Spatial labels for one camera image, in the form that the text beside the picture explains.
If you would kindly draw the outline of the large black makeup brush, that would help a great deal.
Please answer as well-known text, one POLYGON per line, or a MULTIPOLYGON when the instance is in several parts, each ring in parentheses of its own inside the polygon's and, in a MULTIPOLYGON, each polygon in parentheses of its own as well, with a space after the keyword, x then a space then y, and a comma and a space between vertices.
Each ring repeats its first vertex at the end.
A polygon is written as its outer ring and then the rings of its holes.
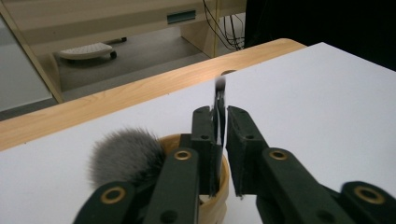
POLYGON ((122 129, 95 143, 90 179, 95 189, 122 181, 135 186, 159 176, 165 153, 159 139, 144 129, 122 129))

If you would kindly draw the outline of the low wheeled platform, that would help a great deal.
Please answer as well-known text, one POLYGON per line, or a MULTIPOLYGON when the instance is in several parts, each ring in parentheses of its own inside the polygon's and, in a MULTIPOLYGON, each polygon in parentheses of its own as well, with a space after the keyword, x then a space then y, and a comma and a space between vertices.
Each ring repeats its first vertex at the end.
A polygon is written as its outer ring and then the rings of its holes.
POLYGON ((107 55, 111 59, 117 58, 117 52, 107 43, 94 43, 82 47, 64 49, 59 51, 58 55, 69 62, 89 60, 107 55))

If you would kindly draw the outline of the wooden brush holder cup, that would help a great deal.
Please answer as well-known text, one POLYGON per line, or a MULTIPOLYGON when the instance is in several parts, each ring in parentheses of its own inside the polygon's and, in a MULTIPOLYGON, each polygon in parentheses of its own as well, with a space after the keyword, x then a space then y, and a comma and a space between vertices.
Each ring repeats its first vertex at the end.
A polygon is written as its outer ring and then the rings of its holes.
MULTIPOLYGON (((168 155, 180 145, 181 133, 171 134, 160 138, 165 155, 168 155)), ((227 213, 226 200, 229 196, 230 170, 224 155, 221 161, 219 191, 215 197, 200 195, 198 224, 223 224, 227 213)))

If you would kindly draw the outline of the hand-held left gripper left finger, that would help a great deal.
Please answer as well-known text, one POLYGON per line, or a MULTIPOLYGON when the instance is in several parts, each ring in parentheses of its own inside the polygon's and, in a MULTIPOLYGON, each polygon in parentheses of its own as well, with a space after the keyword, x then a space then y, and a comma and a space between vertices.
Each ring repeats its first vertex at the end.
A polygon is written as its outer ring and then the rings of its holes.
POLYGON ((220 188, 222 148, 217 143, 213 110, 202 106, 192 112, 191 133, 183 133, 179 145, 199 154, 200 194, 216 196, 220 188))

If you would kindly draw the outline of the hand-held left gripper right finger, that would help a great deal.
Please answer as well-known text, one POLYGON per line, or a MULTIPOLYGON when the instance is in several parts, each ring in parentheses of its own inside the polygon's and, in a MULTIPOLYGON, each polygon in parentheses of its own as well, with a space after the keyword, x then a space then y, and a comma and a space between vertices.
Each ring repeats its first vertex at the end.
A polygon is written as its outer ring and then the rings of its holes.
POLYGON ((227 143, 235 194, 257 195, 262 183, 258 161, 268 145, 249 113, 239 107, 228 106, 227 143))

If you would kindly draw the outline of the light wooden desk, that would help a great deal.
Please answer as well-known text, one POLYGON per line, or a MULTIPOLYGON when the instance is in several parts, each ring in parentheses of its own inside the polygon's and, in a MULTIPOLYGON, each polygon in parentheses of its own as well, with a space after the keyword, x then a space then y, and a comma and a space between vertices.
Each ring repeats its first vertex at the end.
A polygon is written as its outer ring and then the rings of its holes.
POLYGON ((216 23, 246 11, 247 0, 0 0, 0 17, 47 84, 63 99, 49 56, 63 49, 171 26, 206 55, 217 55, 216 23))

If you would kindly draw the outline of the white board sheet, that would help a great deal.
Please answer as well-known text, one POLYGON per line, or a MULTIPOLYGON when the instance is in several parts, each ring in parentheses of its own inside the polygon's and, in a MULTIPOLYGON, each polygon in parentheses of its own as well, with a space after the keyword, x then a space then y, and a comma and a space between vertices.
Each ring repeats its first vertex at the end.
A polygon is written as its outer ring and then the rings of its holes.
POLYGON ((321 184, 360 180, 396 197, 396 72, 321 43, 266 62, 246 49, 0 121, 0 224, 72 224, 92 194, 94 143, 126 127, 187 132, 215 76, 227 104, 321 184))

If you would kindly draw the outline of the white cabinet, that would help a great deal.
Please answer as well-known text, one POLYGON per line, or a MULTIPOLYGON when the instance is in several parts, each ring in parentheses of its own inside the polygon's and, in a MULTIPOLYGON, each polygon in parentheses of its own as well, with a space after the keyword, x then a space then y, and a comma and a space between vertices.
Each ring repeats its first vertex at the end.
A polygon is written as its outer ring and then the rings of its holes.
POLYGON ((0 15, 0 111, 51 98, 47 85, 0 15))

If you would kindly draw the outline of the thin black eyeliner pencil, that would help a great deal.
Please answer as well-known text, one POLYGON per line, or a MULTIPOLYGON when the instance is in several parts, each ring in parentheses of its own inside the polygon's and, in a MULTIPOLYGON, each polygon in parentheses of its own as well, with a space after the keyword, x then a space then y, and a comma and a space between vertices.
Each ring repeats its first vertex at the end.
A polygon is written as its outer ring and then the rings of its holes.
POLYGON ((215 134, 215 178, 216 193, 219 192, 221 177, 221 157, 225 135, 225 87, 226 81, 223 77, 218 77, 215 82, 215 99, 213 107, 213 122, 215 134))

